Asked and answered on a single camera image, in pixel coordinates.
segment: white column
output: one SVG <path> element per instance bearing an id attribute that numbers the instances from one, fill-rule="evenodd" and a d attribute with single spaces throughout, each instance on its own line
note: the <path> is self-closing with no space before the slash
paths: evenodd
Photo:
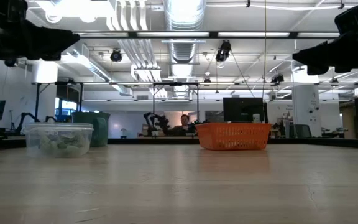
<path id="1" fill-rule="evenodd" d="M 53 83 L 57 81 L 58 67 L 55 62 L 45 62 L 40 60 L 32 67 L 32 82 L 34 83 Z M 55 116 L 55 98 L 56 98 L 55 85 L 49 85 L 40 94 L 38 119 L 43 121 L 46 116 Z"/>
<path id="2" fill-rule="evenodd" d="M 318 83 L 318 76 L 307 74 L 307 67 L 303 70 L 294 69 L 292 81 L 297 83 Z M 292 89 L 294 123 L 307 124 L 313 137 L 321 136 L 319 91 L 316 85 L 294 86 Z"/>

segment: ceiling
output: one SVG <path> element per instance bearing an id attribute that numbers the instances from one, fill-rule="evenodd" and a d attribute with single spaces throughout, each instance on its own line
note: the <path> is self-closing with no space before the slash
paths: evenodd
<path id="1" fill-rule="evenodd" d="M 330 31 L 337 32 L 334 24 L 336 15 L 344 12 L 346 9 L 325 9 L 314 11 L 284 11 L 273 9 L 262 9 L 257 7 L 239 7 L 236 4 L 243 4 L 245 1 L 228 0 L 208 0 L 206 14 L 203 22 L 203 30 L 207 31 L 264 31 L 265 17 L 267 30 L 273 31 Z M 343 1 L 346 6 L 355 6 L 356 1 Z M 264 1 L 251 1 L 252 5 L 262 6 Z M 313 0 L 268 0 L 268 6 L 280 7 L 326 7 L 340 6 L 340 1 L 313 1 Z M 147 5 L 147 23 L 149 30 L 165 30 L 164 12 L 155 10 L 163 8 L 162 0 L 148 0 Z M 45 19 L 45 11 L 37 7 L 37 3 L 29 1 L 29 20 L 39 26 L 47 26 L 59 29 L 69 29 L 76 32 L 81 31 L 108 31 L 106 18 L 99 17 L 92 23 L 82 22 L 77 17 L 64 17 L 59 23 L 51 24 Z M 264 40 L 264 39 L 232 39 L 231 56 L 223 68 L 216 68 L 214 56 L 222 40 L 208 39 L 205 44 L 198 44 L 196 51 L 196 63 L 192 72 L 192 80 L 203 82 L 205 72 L 210 72 L 212 82 L 241 82 L 246 79 L 248 82 L 262 82 L 262 76 L 266 72 L 267 82 L 270 81 L 272 73 L 269 71 L 275 68 L 284 75 L 285 81 L 291 81 L 291 54 L 301 49 L 315 46 L 324 40 Z M 81 44 L 89 47 L 89 56 L 103 67 L 116 80 L 122 82 L 133 82 L 130 76 L 131 62 L 124 54 L 120 63 L 112 63 L 109 59 L 114 48 L 120 45 L 116 39 L 81 39 Z M 168 45 L 161 43 L 161 39 L 152 39 L 157 63 L 161 68 L 162 78 L 168 78 L 172 75 L 170 71 Z M 75 63 L 60 62 L 62 71 L 61 76 L 73 77 L 78 81 L 100 82 L 86 68 Z M 334 70 L 329 70 L 325 75 L 319 76 L 319 80 L 328 81 L 337 76 Z M 351 76 L 343 76 L 340 82 L 357 82 L 358 73 Z M 353 89 L 353 86 L 347 86 L 344 89 Z"/>

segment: man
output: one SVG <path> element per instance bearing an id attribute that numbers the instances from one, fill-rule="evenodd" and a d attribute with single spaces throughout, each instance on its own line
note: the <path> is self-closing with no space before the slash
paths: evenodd
<path id="1" fill-rule="evenodd" d="M 181 126 L 172 128 L 169 132 L 174 136 L 185 136 L 186 133 L 195 133 L 195 128 L 189 126 L 190 117 L 188 115 L 182 115 L 180 117 Z"/>

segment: table surface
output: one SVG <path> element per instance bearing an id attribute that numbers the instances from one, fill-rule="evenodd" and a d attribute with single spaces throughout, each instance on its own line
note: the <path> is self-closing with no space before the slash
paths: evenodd
<path id="1" fill-rule="evenodd" d="M 77 159 L 3 150 L 6 223 L 358 223 L 358 149 L 110 145 Z"/>

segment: white ceiling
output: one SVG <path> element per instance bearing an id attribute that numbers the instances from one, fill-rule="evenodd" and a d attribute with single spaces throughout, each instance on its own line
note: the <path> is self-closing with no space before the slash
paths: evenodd
<path id="1" fill-rule="evenodd" d="M 162 5 L 162 0 L 148 0 L 148 5 Z M 281 7 L 313 7 L 318 1 L 313 0 L 269 0 L 268 6 L 281 6 Z M 207 5 L 221 4 L 227 6 L 235 4 L 235 1 L 229 0 L 208 0 Z M 251 4 L 263 4 L 263 1 L 251 1 Z M 358 4 L 357 1 L 345 0 L 346 5 Z M 327 0 L 320 6 L 338 6 L 340 1 Z M 30 12 L 27 13 L 27 17 L 34 23 L 40 26 L 47 26 L 59 29 L 70 29 L 73 31 L 107 31 L 105 18 L 98 18 L 95 22 L 84 23 L 79 18 L 63 18 L 58 24 L 50 24 L 45 20 L 45 13 L 40 8 L 36 7 L 36 3 L 30 2 Z M 327 9 L 327 10 L 316 10 L 316 11 L 278 11 L 278 10 L 266 10 L 267 18 L 267 30 L 277 31 L 333 31 L 337 32 L 334 24 L 334 18 L 336 15 L 344 12 L 345 9 Z M 165 30 L 163 11 L 153 11 L 150 8 L 147 10 L 147 21 L 150 30 Z M 260 31 L 265 29 L 265 9 L 251 7 L 207 7 L 204 18 L 203 30 L 241 30 L 241 31 Z M 282 60 L 288 62 L 283 63 L 279 66 L 279 71 L 284 74 L 286 81 L 290 81 L 290 60 L 291 54 L 297 50 L 306 49 L 308 47 L 315 46 L 321 43 L 323 40 L 297 40 L 295 49 L 294 40 L 267 40 L 266 62 L 264 57 L 261 57 L 259 62 L 255 63 L 259 56 L 265 52 L 265 41 L 262 39 L 258 40 L 231 40 L 232 51 L 238 62 L 238 66 L 241 72 L 246 76 L 248 81 L 261 82 L 261 77 L 264 74 L 264 70 L 269 71 L 273 67 L 277 66 Z M 115 76 L 117 80 L 123 82 L 131 82 L 130 70 L 131 63 L 124 60 L 121 63 L 112 63 L 109 59 L 109 53 L 112 52 L 113 48 L 118 48 L 119 44 L 114 39 L 86 39 L 81 40 L 82 43 L 86 44 L 90 52 L 90 57 L 97 61 L 111 75 Z M 199 82 L 202 82 L 205 72 L 211 72 L 211 80 L 214 82 L 216 79 L 216 66 L 214 61 L 214 53 L 217 47 L 220 46 L 221 40 L 207 40 L 205 44 L 199 44 L 198 47 L 198 58 L 196 60 L 199 65 L 195 65 L 193 69 L 193 76 L 195 76 Z M 170 72 L 170 66 L 168 58 L 167 44 L 162 44 L 160 39 L 153 39 L 152 45 L 154 53 L 156 55 L 157 63 L 162 69 L 162 77 L 168 77 Z M 207 52 L 208 56 L 205 58 L 203 52 Z M 70 76 L 77 80 L 96 80 L 93 74 L 87 69 L 83 69 L 80 66 L 73 64 L 65 64 L 66 67 L 64 76 Z M 241 81 L 241 73 L 234 63 L 233 55 L 231 55 L 224 68 L 218 69 L 218 81 L 219 82 L 233 82 Z M 330 70 L 327 74 L 319 77 L 321 81 L 329 80 L 331 77 L 336 76 L 333 70 Z M 356 82 L 358 81 L 358 74 L 347 77 L 340 82 Z"/>

